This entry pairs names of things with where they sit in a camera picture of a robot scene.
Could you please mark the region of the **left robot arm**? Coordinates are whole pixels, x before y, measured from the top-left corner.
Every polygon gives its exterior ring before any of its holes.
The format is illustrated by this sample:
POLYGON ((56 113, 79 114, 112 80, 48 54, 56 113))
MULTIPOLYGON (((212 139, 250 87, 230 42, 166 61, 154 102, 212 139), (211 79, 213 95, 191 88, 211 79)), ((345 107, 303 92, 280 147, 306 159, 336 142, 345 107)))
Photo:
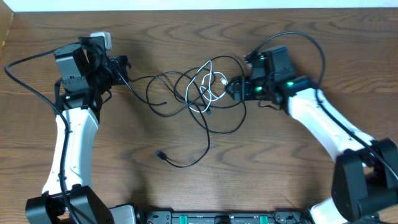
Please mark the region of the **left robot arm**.
POLYGON ((57 142, 39 197, 25 206, 29 223, 134 223, 130 205, 108 208, 91 186, 91 159, 103 93, 127 83, 125 55, 108 56, 108 32, 80 37, 54 51, 61 74, 55 84, 57 142))

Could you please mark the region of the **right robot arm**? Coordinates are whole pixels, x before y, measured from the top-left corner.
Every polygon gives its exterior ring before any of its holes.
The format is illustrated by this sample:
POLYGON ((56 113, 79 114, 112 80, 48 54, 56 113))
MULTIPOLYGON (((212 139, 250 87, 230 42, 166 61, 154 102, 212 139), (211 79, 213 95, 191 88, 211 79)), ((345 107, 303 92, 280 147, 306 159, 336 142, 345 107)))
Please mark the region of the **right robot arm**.
POLYGON ((236 101, 270 101, 303 124, 335 163, 331 197, 309 210, 313 223, 375 220, 397 205, 397 146, 376 140, 350 123, 306 76, 298 77, 286 47, 245 56, 248 76, 232 78, 226 92, 236 101))

